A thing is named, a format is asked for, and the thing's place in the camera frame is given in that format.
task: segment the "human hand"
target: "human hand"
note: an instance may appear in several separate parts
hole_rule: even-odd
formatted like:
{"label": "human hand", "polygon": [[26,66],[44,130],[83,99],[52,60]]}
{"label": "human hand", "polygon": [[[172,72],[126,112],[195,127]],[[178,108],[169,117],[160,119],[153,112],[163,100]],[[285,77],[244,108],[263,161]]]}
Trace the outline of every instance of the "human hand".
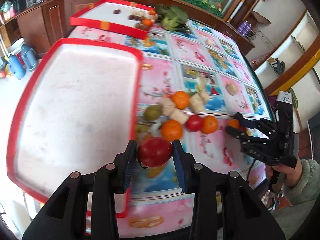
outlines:
{"label": "human hand", "polygon": [[301,178],[302,165],[301,165],[300,159],[298,157],[298,161],[297,161],[297,165],[296,165],[295,169],[290,168],[282,163],[277,166],[273,166],[273,167],[266,166],[267,179],[271,179],[271,177],[273,175],[273,170],[279,171],[280,173],[287,174],[285,181],[284,181],[284,184],[288,187],[295,187]]}

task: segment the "paper label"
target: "paper label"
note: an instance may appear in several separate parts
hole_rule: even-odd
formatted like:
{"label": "paper label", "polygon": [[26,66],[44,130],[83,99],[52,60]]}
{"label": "paper label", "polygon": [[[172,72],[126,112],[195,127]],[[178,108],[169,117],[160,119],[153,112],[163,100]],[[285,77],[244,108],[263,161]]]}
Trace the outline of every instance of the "paper label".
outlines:
{"label": "paper label", "polygon": [[292,104],[292,95],[288,92],[279,91],[277,101]]}

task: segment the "red tomato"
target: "red tomato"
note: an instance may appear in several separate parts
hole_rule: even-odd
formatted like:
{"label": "red tomato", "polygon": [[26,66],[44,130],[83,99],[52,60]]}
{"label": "red tomato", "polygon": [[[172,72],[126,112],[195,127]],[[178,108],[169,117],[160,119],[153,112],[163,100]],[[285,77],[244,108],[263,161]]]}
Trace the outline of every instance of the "red tomato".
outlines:
{"label": "red tomato", "polygon": [[153,137],[141,143],[138,154],[144,165],[158,167],[171,158],[172,144],[161,137]]}
{"label": "red tomato", "polygon": [[197,114],[193,114],[189,117],[188,121],[185,123],[185,127],[190,132],[200,131],[203,126],[203,118]]}

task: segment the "white plastic tray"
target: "white plastic tray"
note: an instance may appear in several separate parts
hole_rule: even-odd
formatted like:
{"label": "white plastic tray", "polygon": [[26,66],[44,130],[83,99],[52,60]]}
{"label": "white plastic tray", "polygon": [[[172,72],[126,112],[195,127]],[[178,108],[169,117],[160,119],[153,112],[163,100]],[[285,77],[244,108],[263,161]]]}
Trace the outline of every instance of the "white plastic tray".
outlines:
{"label": "white plastic tray", "polygon": [[[131,14],[147,16],[151,9],[153,7],[135,2],[101,0],[75,13],[70,17],[69,22],[74,26],[87,26],[144,40],[151,26],[147,30],[137,29],[134,26],[139,21],[129,20],[129,16]],[[120,10],[120,13],[114,14],[114,10]]]}
{"label": "white plastic tray", "polygon": [[113,162],[134,134],[141,62],[140,51],[123,45],[59,40],[17,106],[9,178],[45,202],[71,172],[92,173]]}

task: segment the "table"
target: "table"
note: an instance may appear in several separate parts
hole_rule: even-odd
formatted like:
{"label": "table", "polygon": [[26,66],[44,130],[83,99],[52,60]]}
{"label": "table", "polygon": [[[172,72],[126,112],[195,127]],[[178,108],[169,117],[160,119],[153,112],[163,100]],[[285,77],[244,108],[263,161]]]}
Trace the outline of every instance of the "table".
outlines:
{"label": "table", "polygon": [[[226,135],[224,128],[235,112],[249,119],[271,118],[262,87],[231,38],[195,21],[189,20],[187,24],[191,29],[189,35],[168,32],[155,24],[145,40],[84,26],[77,26],[69,37],[114,42],[142,51],[144,64],[136,114],[137,123],[146,125],[148,131],[137,133],[138,143],[146,137],[161,136],[158,128],[168,119],[161,116],[157,121],[145,123],[144,110],[175,91],[195,92],[201,73],[211,99],[199,115],[214,115],[219,128],[209,135],[184,131],[181,144],[197,162],[213,171],[236,170],[247,179],[253,159],[240,152],[239,143]],[[192,114],[188,108],[183,112]],[[264,136],[257,130],[247,129],[247,133]],[[250,172],[250,186],[255,188],[265,178],[265,165],[256,162]],[[117,219],[120,237],[161,234],[191,225],[193,195],[185,195],[179,188],[172,159],[146,170],[137,164],[131,192],[128,216]]]}

